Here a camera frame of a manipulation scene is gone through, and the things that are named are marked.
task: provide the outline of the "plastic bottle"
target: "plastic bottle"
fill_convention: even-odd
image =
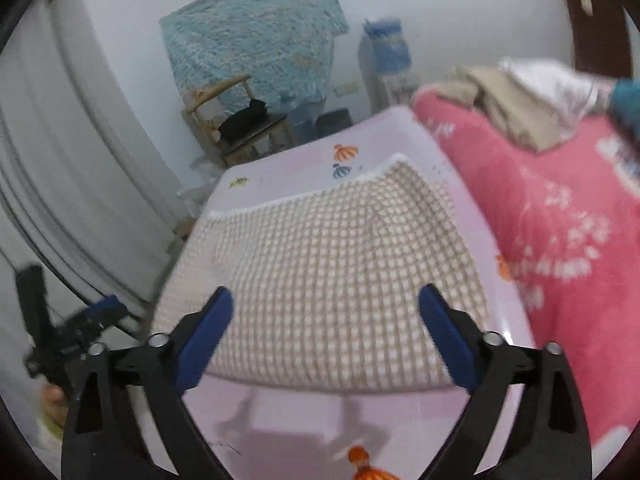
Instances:
[[[386,100],[391,105],[409,105],[420,86],[420,77],[412,70],[400,19],[367,20],[364,30],[373,47],[376,72]]]
[[[306,103],[297,101],[293,94],[285,92],[280,94],[280,111],[287,114],[287,123],[298,144],[305,144],[318,138],[314,118],[306,107]]]

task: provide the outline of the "electrical outlet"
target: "electrical outlet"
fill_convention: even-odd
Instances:
[[[357,94],[360,91],[360,83],[357,80],[347,81],[341,85],[334,86],[334,92],[337,97],[345,95]]]

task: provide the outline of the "teal cloth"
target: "teal cloth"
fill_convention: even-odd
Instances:
[[[613,113],[640,141],[640,81],[618,81],[609,100]]]
[[[249,73],[272,110],[283,92],[326,98],[334,37],[349,30],[338,0],[197,0],[160,26],[180,93]],[[220,101],[228,112],[248,105],[241,88]]]

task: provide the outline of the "beige checkered towel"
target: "beige checkered towel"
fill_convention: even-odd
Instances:
[[[235,313],[212,374],[338,392],[448,384],[418,292],[435,283],[481,327],[488,311],[440,193],[396,155],[369,178],[214,214],[191,235],[154,331],[170,331],[225,285]]]

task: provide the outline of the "beige clothing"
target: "beige clothing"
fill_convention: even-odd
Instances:
[[[544,152],[563,142],[558,112],[498,68],[458,69],[438,95],[465,107],[480,105],[514,144]]]
[[[488,307],[446,192],[396,155],[366,178],[213,214],[162,295],[153,332],[170,332],[219,285],[234,318],[208,371],[334,392],[419,390],[450,377],[418,313],[434,283],[486,328]]]

